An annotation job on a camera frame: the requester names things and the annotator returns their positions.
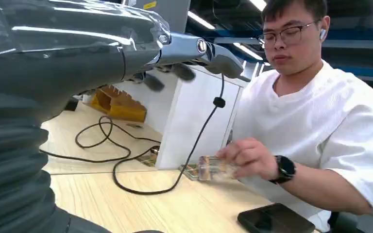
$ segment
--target clear plastic container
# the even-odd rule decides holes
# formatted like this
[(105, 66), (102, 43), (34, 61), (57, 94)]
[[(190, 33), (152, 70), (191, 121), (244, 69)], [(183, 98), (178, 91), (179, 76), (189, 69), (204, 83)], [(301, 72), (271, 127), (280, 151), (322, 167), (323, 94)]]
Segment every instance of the clear plastic container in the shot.
[(222, 181), (234, 179), (237, 167), (215, 156), (201, 156), (198, 162), (199, 181)]

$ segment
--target wooden desk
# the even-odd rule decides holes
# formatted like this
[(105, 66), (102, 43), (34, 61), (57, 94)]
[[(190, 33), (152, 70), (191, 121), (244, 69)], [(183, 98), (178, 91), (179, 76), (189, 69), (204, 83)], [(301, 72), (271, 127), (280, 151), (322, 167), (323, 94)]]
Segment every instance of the wooden desk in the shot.
[[(124, 172), (121, 183), (154, 191), (173, 185), (178, 171)], [(171, 192), (156, 196), (127, 193), (111, 174), (52, 176), (56, 203), (113, 233), (160, 230), (165, 233), (244, 233), (238, 213), (269, 204), (239, 182), (205, 184), (183, 177)]]
[[(89, 149), (81, 149), (75, 144), (75, 136), (83, 128), (98, 123), (99, 117), (104, 114), (79, 102), (75, 112), (64, 111), (58, 117), (43, 123), (42, 128), (49, 131), (48, 141), (41, 146), (41, 149), (64, 156), (80, 157), (91, 160), (104, 160), (125, 156), (127, 151), (121, 149), (109, 141)], [(162, 135), (146, 124), (141, 125), (143, 129), (136, 129), (127, 126), (128, 121), (114, 120), (116, 124), (137, 137), (151, 138), (161, 141)], [(109, 126), (104, 125), (106, 132)], [(83, 145), (90, 145), (101, 141), (104, 138), (99, 127), (94, 127), (83, 133), (79, 140)], [(141, 154), (148, 148), (157, 145), (155, 142), (135, 140), (118, 128), (114, 128), (111, 138), (116, 142), (132, 150), (132, 156)], [(116, 162), (104, 164), (86, 163), (74, 160), (59, 159), (49, 156), (49, 162), (44, 170), (50, 174), (81, 174), (112, 172)], [(118, 171), (151, 171), (154, 167), (148, 167), (138, 161), (129, 161), (118, 167)]]

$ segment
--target eyeglasses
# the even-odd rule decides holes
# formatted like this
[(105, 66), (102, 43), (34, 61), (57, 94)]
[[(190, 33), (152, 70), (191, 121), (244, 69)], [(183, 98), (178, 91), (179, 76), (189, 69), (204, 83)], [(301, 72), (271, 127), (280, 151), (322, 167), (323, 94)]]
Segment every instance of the eyeglasses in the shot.
[(258, 37), (259, 41), (263, 41), (265, 49), (271, 49), (275, 46), (277, 35), (281, 36), (281, 40), (286, 45), (296, 45), (302, 39), (302, 31), (303, 29), (311, 26), (318, 21), (314, 21), (312, 23), (306, 24), (304, 26), (297, 26), (297, 27), (290, 27), (282, 30), (279, 33), (264, 33)]

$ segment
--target white cabinet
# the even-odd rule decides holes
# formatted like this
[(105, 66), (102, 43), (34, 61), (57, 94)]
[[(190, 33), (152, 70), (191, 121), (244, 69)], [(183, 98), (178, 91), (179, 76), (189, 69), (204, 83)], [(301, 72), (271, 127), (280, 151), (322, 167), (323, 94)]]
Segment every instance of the white cabinet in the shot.
[[(177, 168), (185, 163), (203, 124), (215, 107), (214, 98), (220, 95), (221, 75), (214, 75), (203, 67), (191, 68), (196, 73), (192, 82), (183, 82), (173, 74), (150, 71), (166, 85), (160, 93), (137, 84), (117, 85), (146, 106), (145, 123), (163, 135), (155, 165), (157, 168)], [(214, 155), (226, 144), (237, 109), (236, 102), (246, 84), (241, 80), (225, 78), (222, 98), (226, 105), (218, 108), (210, 119), (191, 162), (202, 155)]]

